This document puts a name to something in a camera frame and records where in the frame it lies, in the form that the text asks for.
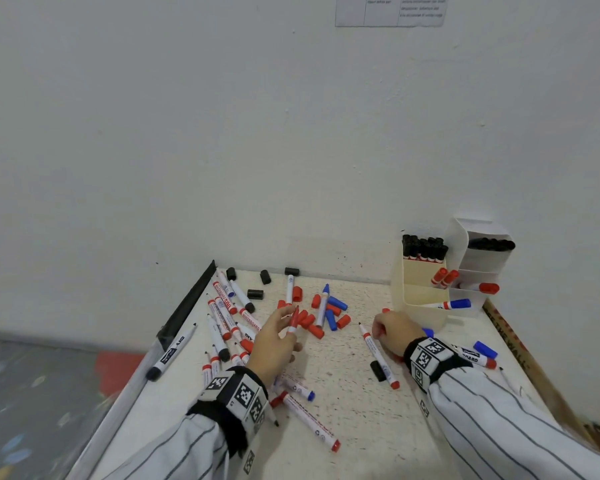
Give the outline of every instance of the black marker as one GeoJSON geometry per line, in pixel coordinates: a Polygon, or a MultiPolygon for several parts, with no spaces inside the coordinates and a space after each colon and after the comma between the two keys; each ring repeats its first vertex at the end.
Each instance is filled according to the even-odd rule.
{"type": "Polygon", "coordinates": [[[167,349],[167,352],[165,352],[160,360],[147,371],[145,378],[148,381],[156,381],[160,379],[164,371],[167,370],[169,364],[176,358],[176,355],[180,353],[184,346],[187,345],[188,341],[190,341],[190,339],[193,337],[193,332],[195,332],[196,327],[197,324],[193,323],[191,330],[177,336],[178,338],[171,343],[167,349]]]}

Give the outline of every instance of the person's right hand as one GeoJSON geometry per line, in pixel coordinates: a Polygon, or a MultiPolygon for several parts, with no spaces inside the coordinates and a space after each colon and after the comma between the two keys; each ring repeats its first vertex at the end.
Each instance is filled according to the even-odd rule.
{"type": "Polygon", "coordinates": [[[371,335],[374,339],[380,340],[387,350],[400,357],[412,341],[426,337],[420,325],[411,320],[404,312],[377,314],[374,318],[371,335]]]}

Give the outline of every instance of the striped sleeve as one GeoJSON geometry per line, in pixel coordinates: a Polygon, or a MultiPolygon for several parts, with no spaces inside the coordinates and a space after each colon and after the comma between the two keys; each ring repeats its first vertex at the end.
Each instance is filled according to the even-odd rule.
{"type": "Polygon", "coordinates": [[[222,429],[202,415],[185,416],[126,460],[106,480],[210,480],[227,455],[222,429]]]}
{"type": "Polygon", "coordinates": [[[600,480],[599,453],[480,370],[444,373],[429,396],[464,480],[600,480]]]}

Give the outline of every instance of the white table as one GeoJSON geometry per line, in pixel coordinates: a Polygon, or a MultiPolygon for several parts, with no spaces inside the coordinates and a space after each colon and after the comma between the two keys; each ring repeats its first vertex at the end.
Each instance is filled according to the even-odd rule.
{"type": "MultiPolygon", "coordinates": [[[[266,321],[278,300],[285,297],[286,277],[272,274],[272,283],[263,285],[259,273],[237,273],[238,284],[245,292],[249,288],[264,290],[264,300],[254,301],[254,315],[261,322],[266,321]]],[[[311,300],[325,282],[332,295],[349,305],[351,323],[337,332],[326,327],[322,340],[299,329],[304,351],[297,354],[288,371],[304,378],[303,382],[315,391],[314,402],[299,400],[332,430],[342,446],[332,453],[281,406],[276,409],[281,427],[265,422],[261,428],[262,446],[252,477],[277,480],[284,471],[285,478],[291,480],[459,478],[445,460],[444,444],[435,441],[430,433],[404,366],[389,361],[400,378],[399,390],[392,390],[387,382],[379,383],[369,366],[373,357],[360,335],[358,322],[370,327],[382,308],[392,307],[389,286],[299,276],[296,285],[304,291],[301,308],[314,312],[311,300]]],[[[207,292],[216,296],[210,283],[207,292]]],[[[193,322],[198,323],[193,338],[158,382],[146,384],[91,476],[93,480],[106,476],[176,423],[200,392],[204,352],[211,348],[207,313],[207,298],[202,295],[183,325],[186,330],[193,322]]],[[[498,364],[508,375],[526,389],[536,404],[543,405],[496,329],[480,313],[478,318],[451,317],[437,335],[468,347],[476,340],[487,344],[498,352],[498,364]]]]}

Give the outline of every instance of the blue marker cap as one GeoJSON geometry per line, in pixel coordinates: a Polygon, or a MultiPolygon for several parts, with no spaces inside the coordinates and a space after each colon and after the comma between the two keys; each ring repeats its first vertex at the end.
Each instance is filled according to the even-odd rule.
{"type": "Polygon", "coordinates": [[[451,309],[455,308],[471,308],[471,300],[469,298],[454,299],[449,301],[451,309]]]}
{"type": "Polygon", "coordinates": [[[336,331],[338,329],[338,325],[336,323],[336,317],[333,316],[333,311],[325,310],[324,316],[327,318],[327,322],[329,322],[329,328],[331,331],[336,331]]]}
{"type": "Polygon", "coordinates": [[[332,296],[329,297],[327,303],[343,310],[344,312],[346,312],[347,308],[349,307],[346,303],[343,303],[338,298],[334,298],[332,296]]]}
{"type": "Polygon", "coordinates": [[[473,344],[473,348],[476,350],[476,352],[480,352],[482,355],[487,355],[489,358],[496,358],[498,356],[498,353],[495,350],[490,349],[480,340],[473,344]]]}

